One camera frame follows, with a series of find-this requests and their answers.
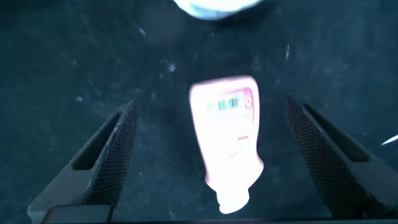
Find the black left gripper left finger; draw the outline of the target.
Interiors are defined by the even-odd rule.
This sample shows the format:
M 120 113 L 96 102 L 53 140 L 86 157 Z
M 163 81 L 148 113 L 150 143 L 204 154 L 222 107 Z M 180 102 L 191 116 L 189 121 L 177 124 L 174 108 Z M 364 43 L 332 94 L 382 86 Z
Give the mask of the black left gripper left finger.
M 138 122 L 134 101 L 118 107 L 33 199 L 33 223 L 109 223 L 124 188 Z

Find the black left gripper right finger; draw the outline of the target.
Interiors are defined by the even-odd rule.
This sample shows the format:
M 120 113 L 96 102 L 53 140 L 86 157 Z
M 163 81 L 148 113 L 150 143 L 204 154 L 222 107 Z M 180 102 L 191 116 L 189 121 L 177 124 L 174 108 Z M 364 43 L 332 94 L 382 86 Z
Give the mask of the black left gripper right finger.
M 287 98 L 285 117 L 335 218 L 397 217 L 397 172 L 313 106 Z

